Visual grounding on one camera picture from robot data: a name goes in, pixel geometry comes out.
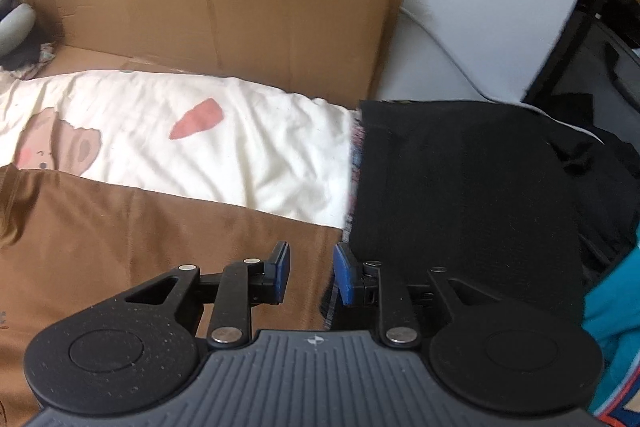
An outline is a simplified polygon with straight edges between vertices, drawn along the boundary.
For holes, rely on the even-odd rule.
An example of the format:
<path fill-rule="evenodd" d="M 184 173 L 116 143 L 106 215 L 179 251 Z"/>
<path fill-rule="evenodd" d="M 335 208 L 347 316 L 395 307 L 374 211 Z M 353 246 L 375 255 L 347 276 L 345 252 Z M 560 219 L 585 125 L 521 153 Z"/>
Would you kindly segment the brown printed t-shirt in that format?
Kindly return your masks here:
<path fill-rule="evenodd" d="M 1 169 L 1 422 L 38 411 L 26 384 L 29 341 L 52 323 L 178 265 L 216 273 L 291 246 L 282 305 L 258 329 L 320 329 L 320 299 L 338 228 L 243 207 L 91 181 L 52 170 Z"/>

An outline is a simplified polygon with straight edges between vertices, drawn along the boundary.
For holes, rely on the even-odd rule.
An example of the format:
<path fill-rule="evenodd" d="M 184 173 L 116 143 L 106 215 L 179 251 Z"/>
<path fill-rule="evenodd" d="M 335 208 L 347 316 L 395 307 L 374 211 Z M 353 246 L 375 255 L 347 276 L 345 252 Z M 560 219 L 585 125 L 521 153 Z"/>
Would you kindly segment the cream bear print blanket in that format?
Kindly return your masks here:
<path fill-rule="evenodd" d="M 1 160 L 338 228 L 352 112 L 238 78 L 89 70 L 1 81 Z"/>

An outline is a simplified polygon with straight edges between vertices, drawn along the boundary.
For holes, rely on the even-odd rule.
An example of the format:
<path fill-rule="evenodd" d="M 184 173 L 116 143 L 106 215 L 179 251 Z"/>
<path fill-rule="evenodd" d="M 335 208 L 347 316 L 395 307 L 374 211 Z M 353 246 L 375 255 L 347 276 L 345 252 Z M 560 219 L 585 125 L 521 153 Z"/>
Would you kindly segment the black folded garment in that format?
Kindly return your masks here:
<path fill-rule="evenodd" d="M 413 285 L 435 265 L 580 324 L 587 291 L 634 248 L 639 155 L 533 110 L 484 102 L 375 102 L 348 245 Z"/>

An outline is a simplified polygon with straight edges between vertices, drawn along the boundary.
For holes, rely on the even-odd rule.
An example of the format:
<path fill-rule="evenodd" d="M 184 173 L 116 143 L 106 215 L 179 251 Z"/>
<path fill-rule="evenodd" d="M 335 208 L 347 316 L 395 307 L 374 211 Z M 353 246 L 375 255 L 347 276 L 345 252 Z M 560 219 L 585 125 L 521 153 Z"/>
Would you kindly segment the flattened brown cardboard box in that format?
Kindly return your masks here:
<path fill-rule="evenodd" d="M 346 107 L 378 89 L 401 0 L 25 0 L 89 69 L 239 77 Z"/>

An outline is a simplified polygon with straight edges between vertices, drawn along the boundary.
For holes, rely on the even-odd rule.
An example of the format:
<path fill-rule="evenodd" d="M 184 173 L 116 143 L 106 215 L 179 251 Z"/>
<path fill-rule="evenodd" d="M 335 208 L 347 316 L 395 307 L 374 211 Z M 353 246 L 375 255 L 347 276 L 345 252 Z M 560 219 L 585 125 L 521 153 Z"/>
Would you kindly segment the teal patterned garment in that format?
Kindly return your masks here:
<path fill-rule="evenodd" d="M 586 296 L 582 326 L 603 357 L 589 410 L 608 426 L 639 424 L 639 277 L 634 248 Z"/>

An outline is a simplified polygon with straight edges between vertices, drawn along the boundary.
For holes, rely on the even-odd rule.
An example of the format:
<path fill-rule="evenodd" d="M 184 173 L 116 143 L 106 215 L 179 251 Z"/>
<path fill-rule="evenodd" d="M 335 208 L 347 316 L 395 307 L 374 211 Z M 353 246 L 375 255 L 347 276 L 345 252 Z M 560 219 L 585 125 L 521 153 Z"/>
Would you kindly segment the black cloth under neck pillow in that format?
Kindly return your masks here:
<path fill-rule="evenodd" d="M 17 80 L 35 78 L 55 57 L 52 43 L 16 49 L 1 60 L 2 74 Z"/>

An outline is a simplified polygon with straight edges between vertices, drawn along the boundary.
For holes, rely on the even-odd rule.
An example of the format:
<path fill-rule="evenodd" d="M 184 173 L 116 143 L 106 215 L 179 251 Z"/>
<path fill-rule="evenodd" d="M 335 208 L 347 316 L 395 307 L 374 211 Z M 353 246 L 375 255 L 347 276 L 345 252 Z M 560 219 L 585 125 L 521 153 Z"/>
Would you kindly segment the grey neck pillow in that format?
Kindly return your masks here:
<path fill-rule="evenodd" d="M 36 22 L 36 13 L 20 0 L 1 0 L 0 56 L 13 52 L 28 37 Z"/>

